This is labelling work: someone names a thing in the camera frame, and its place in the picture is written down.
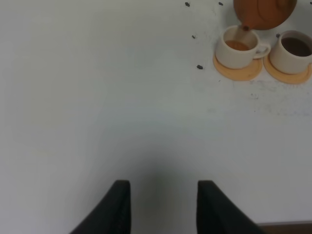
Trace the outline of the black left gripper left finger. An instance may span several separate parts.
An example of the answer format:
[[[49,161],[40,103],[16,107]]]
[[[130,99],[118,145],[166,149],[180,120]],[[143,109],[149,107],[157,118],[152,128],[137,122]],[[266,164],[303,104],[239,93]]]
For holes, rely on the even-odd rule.
[[[129,234],[131,232],[131,184],[113,183],[99,204],[74,228],[73,234]]]

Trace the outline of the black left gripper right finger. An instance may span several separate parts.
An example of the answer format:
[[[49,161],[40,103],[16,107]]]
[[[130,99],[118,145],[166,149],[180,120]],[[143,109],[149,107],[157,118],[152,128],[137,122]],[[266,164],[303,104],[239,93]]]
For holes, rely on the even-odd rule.
[[[198,234],[263,234],[264,231],[251,221],[210,180],[197,184],[197,233]]]

